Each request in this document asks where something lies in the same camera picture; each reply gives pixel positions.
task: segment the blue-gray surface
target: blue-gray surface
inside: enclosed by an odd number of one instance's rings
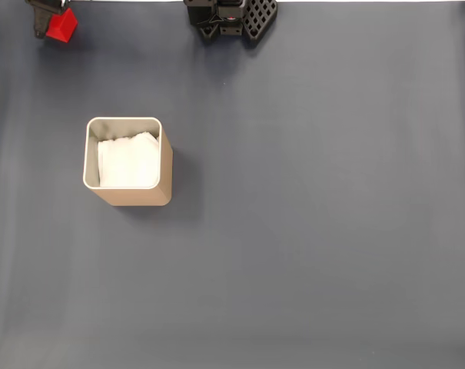
[[[255,49],[182,4],[0,1],[0,368],[465,368],[465,6],[282,4]],[[174,199],[81,181],[155,116]]]

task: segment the cardboard box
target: cardboard box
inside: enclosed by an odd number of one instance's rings
[[[98,142],[133,137],[149,132],[159,144],[159,178],[149,188],[100,187]],[[114,206],[162,206],[172,197],[173,151],[162,124],[156,118],[94,118],[87,125],[85,140],[84,184],[99,197]]]

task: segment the white tissue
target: white tissue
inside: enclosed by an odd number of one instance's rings
[[[158,141],[148,132],[98,143],[101,187],[152,187],[158,181]]]

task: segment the black mechanical part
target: black mechanical part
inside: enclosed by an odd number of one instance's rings
[[[256,45],[277,17],[278,4],[275,0],[251,0],[243,18],[244,35]]]
[[[184,0],[190,23],[206,42],[243,35],[253,46],[277,17],[275,0]]]
[[[25,0],[34,8],[34,33],[44,38],[53,14],[61,15],[68,9],[69,0]]]

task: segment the red cube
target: red cube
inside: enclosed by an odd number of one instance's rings
[[[77,24],[77,18],[69,8],[62,15],[53,14],[46,35],[59,41],[68,42]]]

